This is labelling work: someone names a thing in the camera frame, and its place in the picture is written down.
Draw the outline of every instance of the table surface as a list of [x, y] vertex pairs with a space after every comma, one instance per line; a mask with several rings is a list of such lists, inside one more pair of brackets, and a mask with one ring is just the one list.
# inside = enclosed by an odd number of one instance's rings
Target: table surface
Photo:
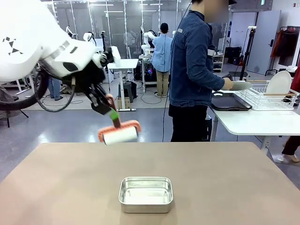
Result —
[[[127, 176], [165, 176], [168, 214], [126, 214]], [[300, 192], [252, 143], [45, 143], [0, 183], [1, 225], [295, 225]]]
[[121, 59], [117, 65], [115, 63], [108, 63], [108, 69], [135, 69], [138, 63], [138, 59]]
[[300, 135], [300, 115], [293, 111], [213, 112], [234, 135]]

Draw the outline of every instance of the light blue shirt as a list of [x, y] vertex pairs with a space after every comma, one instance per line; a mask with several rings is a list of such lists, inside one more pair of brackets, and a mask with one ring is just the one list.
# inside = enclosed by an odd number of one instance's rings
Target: light blue shirt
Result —
[[155, 37], [152, 43], [155, 47], [151, 61], [153, 67], [159, 72], [170, 71], [172, 38], [167, 34], [161, 34]]

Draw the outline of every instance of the black pants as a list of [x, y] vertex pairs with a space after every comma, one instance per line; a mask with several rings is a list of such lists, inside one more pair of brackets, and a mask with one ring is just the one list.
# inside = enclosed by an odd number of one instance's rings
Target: black pants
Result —
[[207, 107], [203, 105], [194, 107], [170, 105], [169, 115], [173, 117], [171, 142], [207, 141], [206, 111]]
[[293, 156], [300, 146], [300, 136], [291, 136], [285, 144], [282, 154]]

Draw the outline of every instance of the jeans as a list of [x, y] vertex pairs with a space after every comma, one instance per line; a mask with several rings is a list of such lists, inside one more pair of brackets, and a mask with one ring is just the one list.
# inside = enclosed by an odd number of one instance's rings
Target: jeans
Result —
[[156, 71], [157, 77], [157, 96], [167, 96], [168, 94], [168, 81], [169, 81], [169, 71], [167, 72], [159, 72]]
[[207, 141], [207, 106], [178, 107], [170, 105], [169, 116], [173, 117], [171, 142]]
[[293, 156], [300, 146], [300, 136], [291, 136], [285, 144], [282, 154]]
[[50, 97], [54, 99], [60, 98], [60, 80], [50, 77], [48, 83]]

